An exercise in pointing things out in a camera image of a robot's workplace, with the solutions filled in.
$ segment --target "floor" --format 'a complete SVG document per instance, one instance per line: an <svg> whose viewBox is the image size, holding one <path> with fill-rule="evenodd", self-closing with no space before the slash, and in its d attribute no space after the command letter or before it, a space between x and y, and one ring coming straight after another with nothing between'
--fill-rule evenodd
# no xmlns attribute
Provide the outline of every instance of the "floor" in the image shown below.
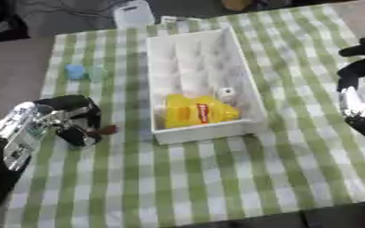
<svg viewBox="0 0 365 228"><path fill-rule="evenodd" d="M96 29L114 29L111 18L113 7L126 0L63 0L79 12L98 12L100 17L71 15L60 10L60 0L15 0L16 12L27 22L31 37L53 36L62 33L73 33ZM223 8L221 0L147 0L157 22L162 15L211 18L231 12ZM273 0L268 9L280 8L289 0ZM245 12L256 10L257 6L249 6Z"/></svg>
<svg viewBox="0 0 365 228"><path fill-rule="evenodd" d="M99 11L118 0L64 0L80 11ZM111 11L101 12L101 18L70 15L65 12L49 12L59 7L59 0L17 0L19 15L28 23L32 37L46 37L62 33L72 33L95 29L113 29L115 24ZM148 0L157 20L161 15L210 18L233 13L223 8L220 0ZM284 0L272 1L271 8L284 5ZM365 203L335 208L315 209L305 212L278 214L237 221L211 224L187 225L196 227L287 227L287 228L357 228L365 227Z"/></svg>

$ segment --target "table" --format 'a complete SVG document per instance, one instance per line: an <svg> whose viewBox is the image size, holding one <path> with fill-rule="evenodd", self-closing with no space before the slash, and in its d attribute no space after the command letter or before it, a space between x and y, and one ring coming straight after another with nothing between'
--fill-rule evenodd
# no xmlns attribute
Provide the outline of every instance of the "table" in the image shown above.
<svg viewBox="0 0 365 228"><path fill-rule="evenodd" d="M358 11L359 9L365 9L365 2L360 2L360 3L351 3L351 4L340 4L338 6L336 6L336 8L340 11L340 13L342 13L342 15L350 15L350 13L353 13L353 11ZM358 26L359 32L358 34L365 34L364 31L364 26L359 25L358 22L356 23L352 23L351 24L353 27Z"/></svg>

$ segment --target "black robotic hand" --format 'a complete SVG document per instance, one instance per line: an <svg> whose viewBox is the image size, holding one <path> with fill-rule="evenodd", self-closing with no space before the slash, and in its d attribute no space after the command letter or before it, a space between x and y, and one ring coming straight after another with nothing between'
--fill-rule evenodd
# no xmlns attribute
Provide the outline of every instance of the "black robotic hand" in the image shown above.
<svg viewBox="0 0 365 228"><path fill-rule="evenodd" d="M101 110L91 98L83 95L65 95L34 101L34 103L47 105L66 118L56 126L56 134L66 142L75 146L87 146L101 140L100 134L88 133L86 129L70 121L85 118L90 129L98 130L101 127Z"/></svg>
<svg viewBox="0 0 365 228"><path fill-rule="evenodd" d="M365 38L360 44L340 50L343 57L365 55ZM340 93L340 109L345 122L365 136L365 102L357 94L359 78L365 77L365 59L355 61L340 69L337 91Z"/></svg>

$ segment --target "robotic hand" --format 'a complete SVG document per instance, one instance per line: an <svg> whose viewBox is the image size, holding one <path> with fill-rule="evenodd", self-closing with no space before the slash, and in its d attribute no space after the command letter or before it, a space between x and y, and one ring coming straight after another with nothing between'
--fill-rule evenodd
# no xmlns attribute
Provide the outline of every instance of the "robotic hand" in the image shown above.
<svg viewBox="0 0 365 228"><path fill-rule="evenodd" d="M365 38L360 39L359 45L340 50L339 54L344 57L365 55ZM356 91L359 78L365 77L365 59L347 65L337 74L340 110L345 122L365 136L365 102Z"/></svg>
<svg viewBox="0 0 365 228"><path fill-rule="evenodd" d="M87 128L76 124L77 119L85 119ZM117 130L115 126L101 130L100 125L101 110L82 95L24 102L13 108L0 120L0 205L49 128L55 128L55 133L71 145L82 147L99 142L101 134Z"/></svg>

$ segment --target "cable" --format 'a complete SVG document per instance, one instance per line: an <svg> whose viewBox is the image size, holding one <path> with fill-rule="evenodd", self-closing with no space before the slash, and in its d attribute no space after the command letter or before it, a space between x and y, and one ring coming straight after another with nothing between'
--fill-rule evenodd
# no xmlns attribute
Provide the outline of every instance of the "cable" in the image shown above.
<svg viewBox="0 0 365 228"><path fill-rule="evenodd" d="M49 5L49 4L46 4L44 2L41 2L41 1L35 1L35 2L19 2L19 4L25 4L25 5L42 5L44 7L47 7L47 8L51 8L51 9L54 9L54 8L57 8L57 9L61 9L62 6L66 9L68 9L69 11L72 11L72 12L77 12L77 13L87 13L87 14L96 14L96 13L99 13L99 12L106 12L108 10L110 10L111 8L113 8L114 6L118 5L118 4L125 4L126 2L129 2L129 1L132 1L132 0L113 0L115 1L114 3L110 3L108 4L107 6L105 6L104 8L100 9L100 10L90 10L90 11L87 11L87 10L82 10L82 9L76 9L68 4L66 4L63 0L57 0L61 6L52 6L52 5Z"/></svg>
<svg viewBox="0 0 365 228"><path fill-rule="evenodd" d="M36 13L51 13L51 12L65 12L67 14L73 15L73 16L79 16L79 17L91 17L91 18L107 18L107 19L113 19L113 17L110 16L104 16L104 15L94 15L94 14L85 14L85 13L81 13L81 12L70 12L68 10L65 9L53 9L53 10L39 10L39 11L32 11L32 12L28 12L25 15L21 16L22 19L27 19L28 17L30 17L33 14Z"/></svg>
<svg viewBox="0 0 365 228"><path fill-rule="evenodd" d="M100 9L100 10L97 10L97 11L80 11L76 8L73 8L72 6L66 4L65 2L63 2L63 0L58 0L58 2L63 5L64 7L66 8L69 8L70 10L73 10L73 11L76 11L76 12L94 12L94 13L98 13L98 12L105 12L107 10L110 10L111 8L113 8L115 5L118 5L118 4L125 4L129 1L132 1L132 0L114 0L115 2L112 3L112 4L109 4L107 6L105 6L104 8Z"/></svg>

